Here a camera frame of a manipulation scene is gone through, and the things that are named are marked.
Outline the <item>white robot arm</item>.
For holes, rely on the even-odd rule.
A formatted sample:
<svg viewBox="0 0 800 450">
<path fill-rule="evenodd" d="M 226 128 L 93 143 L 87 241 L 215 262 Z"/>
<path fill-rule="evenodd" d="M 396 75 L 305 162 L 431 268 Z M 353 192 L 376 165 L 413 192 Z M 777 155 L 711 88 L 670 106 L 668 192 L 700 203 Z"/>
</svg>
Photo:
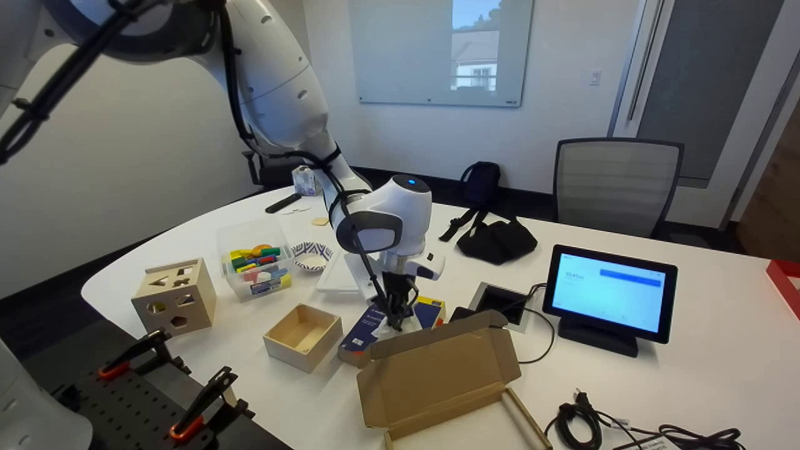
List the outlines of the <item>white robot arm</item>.
<svg viewBox="0 0 800 450">
<path fill-rule="evenodd" d="M 347 165 L 316 67 L 270 0 L 0 0 L 0 92 L 18 113 L 0 161 L 35 137 L 103 56 L 203 66 L 248 150 L 316 172 L 335 241 L 362 261 L 387 325 L 413 316 L 415 283 L 442 272 L 426 251 L 432 192 L 410 175 L 372 188 Z"/>
</svg>

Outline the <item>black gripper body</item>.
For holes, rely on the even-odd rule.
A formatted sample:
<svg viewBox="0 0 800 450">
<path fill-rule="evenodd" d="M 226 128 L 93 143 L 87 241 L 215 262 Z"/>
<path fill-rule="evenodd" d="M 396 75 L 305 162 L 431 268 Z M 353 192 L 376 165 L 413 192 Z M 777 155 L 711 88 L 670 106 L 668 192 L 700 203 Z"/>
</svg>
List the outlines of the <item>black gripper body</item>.
<svg viewBox="0 0 800 450">
<path fill-rule="evenodd" d="M 372 302 L 386 311 L 400 311 L 402 302 L 413 302 L 417 297 L 417 276 L 413 272 L 415 255 L 391 255 L 381 253 L 377 257 L 367 257 L 370 270 L 377 276 Z"/>
</svg>

